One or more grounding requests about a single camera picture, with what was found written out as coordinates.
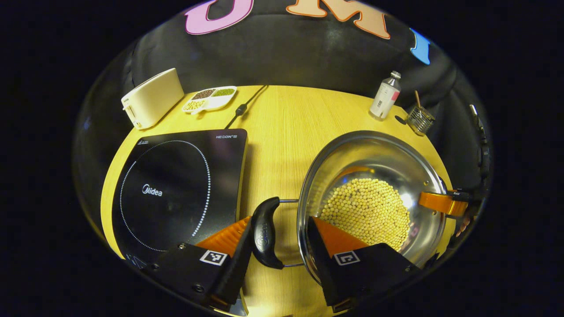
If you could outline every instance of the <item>black cable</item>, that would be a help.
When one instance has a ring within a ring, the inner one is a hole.
[[[254,93],[254,95],[244,104],[240,105],[237,107],[237,109],[235,109],[235,116],[233,117],[233,119],[231,119],[231,121],[229,121],[229,123],[227,124],[227,126],[225,127],[225,129],[229,129],[229,127],[231,126],[231,124],[233,124],[233,122],[235,122],[235,119],[237,119],[237,117],[241,116],[243,113],[245,113],[247,105],[251,102],[251,100],[253,100],[253,98],[264,88],[268,85],[263,85],[259,90],[257,90],[256,93]]]

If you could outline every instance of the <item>cooking zone circle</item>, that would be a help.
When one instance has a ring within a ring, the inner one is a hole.
[[[121,218],[137,242],[164,252],[196,235],[210,190],[208,161],[200,149],[182,140],[162,142],[127,170],[120,188]]]

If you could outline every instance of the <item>yellow wooden tabletop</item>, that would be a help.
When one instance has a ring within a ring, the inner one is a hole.
[[[147,130],[132,129],[108,170],[102,191],[102,219],[111,219],[113,192],[119,174],[139,138],[223,129],[233,118],[235,109],[259,88],[238,87],[237,93],[224,108],[203,111],[198,115],[181,110],[182,105],[194,95],[189,93],[156,126]],[[416,135],[409,126],[400,124],[394,118],[399,116],[405,119],[407,113],[393,106],[384,121],[377,121],[368,114],[372,100],[338,91],[295,86],[269,86],[259,93],[249,103],[245,114],[231,125],[231,128],[245,129],[249,142],[240,218],[252,215],[254,209],[267,198],[278,196],[281,199],[297,199],[307,170],[320,150],[334,138],[357,130],[380,131],[405,141],[429,161],[447,188],[452,189],[446,169],[428,138]],[[285,264],[301,261],[296,211],[297,204],[281,204],[274,213],[275,253]],[[113,236],[111,230],[107,230],[107,221],[105,223],[104,233],[112,245]],[[446,249],[454,226],[455,221],[447,219],[438,247],[440,254]],[[276,270],[261,265],[251,256],[243,294],[249,317],[333,315],[331,308],[325,304],[321,287],[303,266]]]

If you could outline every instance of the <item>pink letter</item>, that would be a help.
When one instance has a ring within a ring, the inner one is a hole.
[[[358,1],[345,0],[322,0],[331,10],[337,20],[343,22],[350,19],[353,15],[360,13],[360,19],[355,20],[354,24],[375,36],[389,39],[390,35],[386,31],[386,21],[384,13],[365,5]],[[297,0],[293,6],[286,7],[286,11],[296,15],[306,15],[314,17],[325,17],[327,12],[319,7],[319,0]]]
[[[253,0],[233,0],[233,9],[228,15],[209,20],[208,11],[216,1],[211,0],[202,3],[184,14],[186,15],[186,32],[188,34],[206,34],[230,27],[248,16],[253,8]]]

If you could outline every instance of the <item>black induction cooktop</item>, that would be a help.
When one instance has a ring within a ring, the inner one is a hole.
[[[246,144],[243,129],[139,139],[112,205],[114,235],[124,257],[142,268],[179,243],[197,244],[234,223]]]

